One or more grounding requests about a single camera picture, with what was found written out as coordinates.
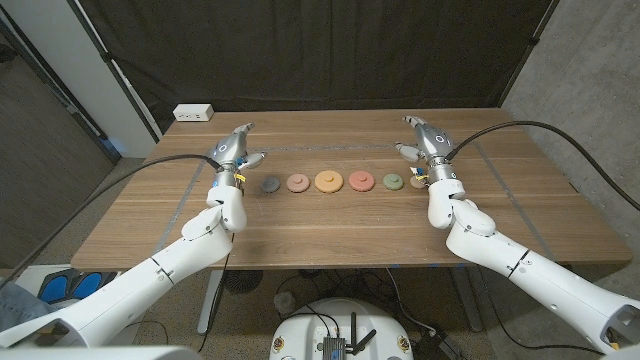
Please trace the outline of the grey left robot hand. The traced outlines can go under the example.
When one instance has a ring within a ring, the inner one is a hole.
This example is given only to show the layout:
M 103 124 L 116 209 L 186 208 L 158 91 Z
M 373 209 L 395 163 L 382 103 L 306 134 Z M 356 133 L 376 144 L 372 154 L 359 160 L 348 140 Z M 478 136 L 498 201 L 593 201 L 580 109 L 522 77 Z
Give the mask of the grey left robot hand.
M 240 187 L 244 182 L 242 171 L 262 164 L 265 152 L 249 154 L 247 150 L 247 136 L 254 126 L 254 123 L 247 123 L 235 128 L 211 150 L 210 157 L 220 165 L 214 175 L 213 187 Z

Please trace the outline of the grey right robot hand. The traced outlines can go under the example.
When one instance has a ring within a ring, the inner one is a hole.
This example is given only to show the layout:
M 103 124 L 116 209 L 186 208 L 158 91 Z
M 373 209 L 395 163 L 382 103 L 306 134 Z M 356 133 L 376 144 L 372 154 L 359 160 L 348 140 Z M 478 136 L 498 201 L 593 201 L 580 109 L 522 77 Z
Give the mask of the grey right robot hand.
M 404 116 L 415 134 L 417 144 L 395 144 L 400 156 L 412 163 L 424 161 L 423 167 L 413 167 L 412 173 L 416 179 L 429 186 L 441 180 L 456 179 L 451 162 L 446 156 L 453 150 L 453 144 L 448 135 L 442 130 L 427 123 L 416 116 Z

